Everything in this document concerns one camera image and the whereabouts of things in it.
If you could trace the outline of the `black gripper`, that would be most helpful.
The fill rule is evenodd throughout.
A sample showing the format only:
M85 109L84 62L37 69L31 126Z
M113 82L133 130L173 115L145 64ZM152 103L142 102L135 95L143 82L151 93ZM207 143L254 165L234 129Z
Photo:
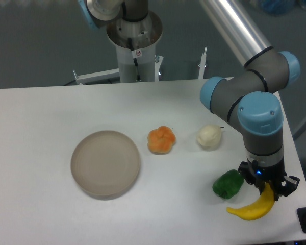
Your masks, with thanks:
M294 192L300 178L286 176L284 166L284 151L277 151L268 156L260 156L246 151L247 162L242 161L238 173L249 184L262 189L263 182L269 183L274 192L274 199L289 196Z

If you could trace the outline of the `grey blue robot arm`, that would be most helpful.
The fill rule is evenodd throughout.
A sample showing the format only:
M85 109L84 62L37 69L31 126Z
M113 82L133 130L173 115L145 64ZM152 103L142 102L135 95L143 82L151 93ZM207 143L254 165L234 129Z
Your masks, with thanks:
M155 44L162 35L160 18L148 1L79 1L88 24L106 27L118 53L121 82L151 82L159 78ZM284 117L275 93L300 75L290 52L277 52L238 1L201 1L208 17L245 71L227 80L208 79L200 101L243 136L247 160L239 173L263 191L266 185L278 200L294 192L299 179L285 172Z

